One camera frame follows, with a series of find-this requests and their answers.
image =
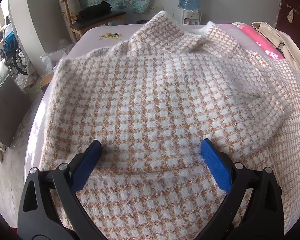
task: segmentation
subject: wooden chair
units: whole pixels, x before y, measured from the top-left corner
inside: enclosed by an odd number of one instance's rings
[[[93,19],[89,19],[85,22],[72,23],[67,1],[68,0],[60,0],[59,2],[65,3],[66,15],[67,15],[68,22],[70,24],[71,34],[76,43],[78,40],[77,40],[75,33],[78,33],[80,35],[80,37],[82,37],[88,30],[90,30],[94,27],[98,27],[103,24],[105,24],[106,26],[109,26],[108,25],[109,22],[119,20],[119,19],[121,19],[121,24],[124,24],[124,15],[126,14],[126,12],[124,12],[124,11],[110,11],[105,15],[102,15],[100,17],[95,17]]]

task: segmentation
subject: wooden door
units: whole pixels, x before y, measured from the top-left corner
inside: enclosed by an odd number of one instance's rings
[[[293,20],[290,23],[287,16],[291,10],[293,10]],[[287,33],[300,49],[300,0],[282,0],[275,28]]]

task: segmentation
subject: concrete floor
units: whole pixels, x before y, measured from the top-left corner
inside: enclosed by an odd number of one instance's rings
[[[0,163],[0,213],[11,227],[17,227],[18,209],[23,190],[23,169],[26,148],[32,123],[43,93],[39,90],[39,79],[26,95],[32,101],[13,138],[10,148],[3,153]]]

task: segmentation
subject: black cushion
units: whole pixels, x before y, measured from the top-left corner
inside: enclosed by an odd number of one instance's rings
[[[141,21],[137,21],[136,24],[144,24],[147,23],[150,20],[141,20]]]
[[[80,19],[79,21],[76,20],[75,23],[71,24],[71,28],[72,29],[75,29],[77,31],[80,31],[84,28],[87,28],[93,24],[96,24],[98,22],[102,22],[102,21],[105,21],[105,20],[108,20],[110,18],[113,18],[113,17],[117,17],[117,16],[120,16],[120,15],[123,15],[123,14],[126,14],[125,11],[110,11],[104,15],[101,15],[99,17],[95,17],[93,19]]]
[[[82,18],[93,19],[96,16],[101,16],[111,11],[111,5],[105,1],[102,1],[99,4],[89,6],[82,11],[80,11],[77,15],[78,21],[82,20]]]

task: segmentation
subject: pillow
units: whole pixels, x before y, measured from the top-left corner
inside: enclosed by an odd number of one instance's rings
[[[254,28],[244,23],[233,24],[236,25],[240,30],[242,30],[247,36],[253,39],[270,58],[277,60],[284,59],[284,56],[282,56],[280,52],[276,50],[276,48]]]

